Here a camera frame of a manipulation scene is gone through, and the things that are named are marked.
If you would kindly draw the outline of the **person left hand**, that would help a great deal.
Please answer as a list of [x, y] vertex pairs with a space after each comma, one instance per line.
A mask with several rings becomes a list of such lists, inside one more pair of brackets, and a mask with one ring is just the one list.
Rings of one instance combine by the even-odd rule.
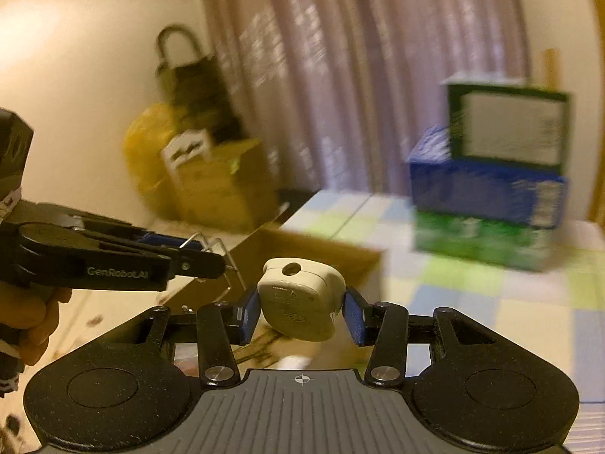
[[54, 288], [44, 301], [36, 294], [6, 282], [1, 283], [1, 324], [20, 331], [17, 348], [28, 366], [39, 362], [49, 337], [59, 327], [59, 306], [72, 297], [70, 288]]

